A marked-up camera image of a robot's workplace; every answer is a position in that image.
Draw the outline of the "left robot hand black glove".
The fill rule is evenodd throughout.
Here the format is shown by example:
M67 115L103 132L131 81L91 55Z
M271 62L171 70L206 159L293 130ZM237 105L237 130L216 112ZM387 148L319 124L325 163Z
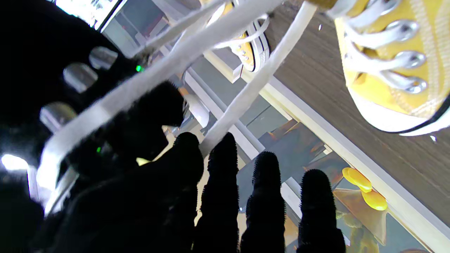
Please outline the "left robot hand black glove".
M197 222L204 159L197 137L185 132L155 162L77 194L45 219L32 246L46 253L283 253L285 201L276 155L257 156L243 235L231 133L209 154L207 170Z

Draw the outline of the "right robot hand black glove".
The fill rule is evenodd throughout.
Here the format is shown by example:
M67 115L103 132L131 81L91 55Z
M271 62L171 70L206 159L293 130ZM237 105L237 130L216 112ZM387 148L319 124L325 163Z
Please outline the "right robot hand black glove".
M40 121L53 102L81 113L136 74L138 60L82 19L46 0L1 1L1 154L38 167L51 131ZM163 125L180 126L185 101L164 81L63 161L80 178L103 181L152 160L167 146Z

